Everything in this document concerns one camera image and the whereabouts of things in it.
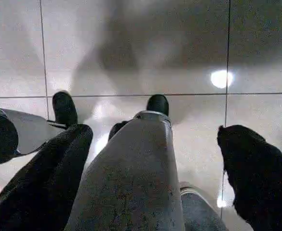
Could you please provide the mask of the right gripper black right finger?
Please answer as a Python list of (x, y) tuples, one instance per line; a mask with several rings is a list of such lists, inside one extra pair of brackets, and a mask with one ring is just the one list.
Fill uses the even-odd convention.
[(237, 214), (255, 231), (282, 231), (282, 152), (242, 125), (220, 126), (217, 143)]

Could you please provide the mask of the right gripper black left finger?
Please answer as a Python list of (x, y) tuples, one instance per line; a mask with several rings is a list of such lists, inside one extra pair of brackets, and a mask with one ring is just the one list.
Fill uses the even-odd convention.
[(50, 139), (0, 193), (0, 231), (62, 231), (93, 138), (75, 124)]

